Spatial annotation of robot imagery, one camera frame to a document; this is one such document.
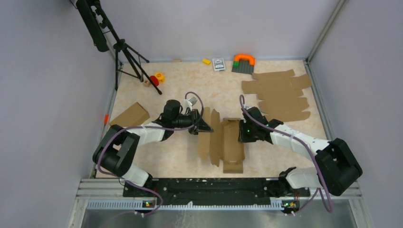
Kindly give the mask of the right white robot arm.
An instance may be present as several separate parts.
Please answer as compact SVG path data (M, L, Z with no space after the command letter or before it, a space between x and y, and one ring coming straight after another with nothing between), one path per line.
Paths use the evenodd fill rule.
M322 188L340 196L362 176L363 170L344 140L311 137L277 119L267 120L254 106L242 111L239 142L265 141L288 148L314 164L310 168L289 168L282 172L283 180L278 188L283 195L291 196L300 188Z

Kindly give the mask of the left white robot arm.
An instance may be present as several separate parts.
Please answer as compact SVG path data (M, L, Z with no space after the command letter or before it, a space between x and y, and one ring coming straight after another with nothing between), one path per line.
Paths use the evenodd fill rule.
M198 109L183 107L177 100L168 100L163 112L153 122L145 126L125 129L112 125L93 154L93 162L113 175L134 184L134 190L140 196L152 192L152 176L133 162L138 146L167 140L176 130L185 129L190 134L212 133L201 117Z

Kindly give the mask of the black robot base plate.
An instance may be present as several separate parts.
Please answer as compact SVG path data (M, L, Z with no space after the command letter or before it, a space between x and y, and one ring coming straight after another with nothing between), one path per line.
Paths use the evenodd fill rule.
M246 206L269 205L271 198L309 197L308 189L293 189L278 178L159 178L146 184L150 192L128 183L124 197L156 199L164 206Z

